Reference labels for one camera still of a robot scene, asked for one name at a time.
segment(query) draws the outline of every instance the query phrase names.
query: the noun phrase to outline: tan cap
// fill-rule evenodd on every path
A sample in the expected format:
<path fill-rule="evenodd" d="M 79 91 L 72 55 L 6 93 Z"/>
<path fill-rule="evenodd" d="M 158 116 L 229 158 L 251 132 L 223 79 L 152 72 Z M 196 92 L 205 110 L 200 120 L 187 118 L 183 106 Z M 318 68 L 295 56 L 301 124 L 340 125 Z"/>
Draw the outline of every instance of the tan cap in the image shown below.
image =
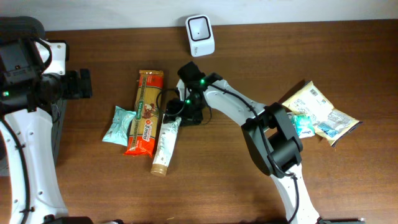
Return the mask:
<path fill-rule="evenodd" d="M 152 169 L 150 172 L 158 177 L 165 177 L 167 173 L 167 166 L 162 164 L 152 164 Z"/>

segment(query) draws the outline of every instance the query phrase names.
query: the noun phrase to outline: yellow and white package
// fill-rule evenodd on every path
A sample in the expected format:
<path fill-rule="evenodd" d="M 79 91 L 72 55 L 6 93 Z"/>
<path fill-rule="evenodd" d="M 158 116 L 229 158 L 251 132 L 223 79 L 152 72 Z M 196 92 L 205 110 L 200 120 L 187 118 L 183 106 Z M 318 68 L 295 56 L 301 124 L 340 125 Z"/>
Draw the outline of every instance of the yellow and white package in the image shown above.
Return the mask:
<path fill-rule="evenodd" d="M 295 114 L 307 114 L 315 133 L 327 138 L 332 147 L 344 135 L 352 132 L 361 121 L 337 110 L 315 87 L 312 81 L 283 103 Z"/>

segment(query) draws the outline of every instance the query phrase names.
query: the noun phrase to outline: white panel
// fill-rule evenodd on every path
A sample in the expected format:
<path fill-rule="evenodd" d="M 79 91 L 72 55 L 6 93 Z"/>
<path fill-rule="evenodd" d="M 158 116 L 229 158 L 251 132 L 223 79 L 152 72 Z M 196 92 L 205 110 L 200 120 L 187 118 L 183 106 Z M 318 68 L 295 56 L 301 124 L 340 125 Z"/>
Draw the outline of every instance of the white panel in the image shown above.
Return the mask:
<path fill-rule="evenodd" d="M 205 14 L 213 25 L 397 19 L 398 0 L 2 0 L 0 15 L 32 16 L 46 30 L 184 26 Z"/>

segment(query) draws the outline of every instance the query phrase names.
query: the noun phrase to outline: white background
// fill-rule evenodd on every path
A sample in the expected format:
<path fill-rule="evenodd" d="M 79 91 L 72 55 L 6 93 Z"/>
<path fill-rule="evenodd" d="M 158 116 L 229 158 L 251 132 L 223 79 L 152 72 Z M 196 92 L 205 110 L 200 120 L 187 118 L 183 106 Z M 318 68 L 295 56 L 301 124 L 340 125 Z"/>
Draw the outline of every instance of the white background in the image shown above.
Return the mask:
<path fill-rule="evenodd" d="M 32 16 L 46 30 L 397 19 L 398 0 L 0 0 L 2 16 Z"/>

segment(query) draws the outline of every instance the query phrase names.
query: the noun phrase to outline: white tube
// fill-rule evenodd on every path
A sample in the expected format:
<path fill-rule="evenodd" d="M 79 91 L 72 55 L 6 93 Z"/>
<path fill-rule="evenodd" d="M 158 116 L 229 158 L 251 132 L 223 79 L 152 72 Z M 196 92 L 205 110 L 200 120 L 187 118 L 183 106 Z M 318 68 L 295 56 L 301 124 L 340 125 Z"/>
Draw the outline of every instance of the white tube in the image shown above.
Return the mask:
<path fill-rule="evenodd" d="M 180 126 L 181 118 L 176 117 L 175 121 L 163 123 L 160 127 L 159 139 L 157 143 L 157 150 L 152 163 L 151 174 L 159 177 L 165 177 L 167 168 L 173 155 L 175 140 L 177 139 L 178 127 Z"/>

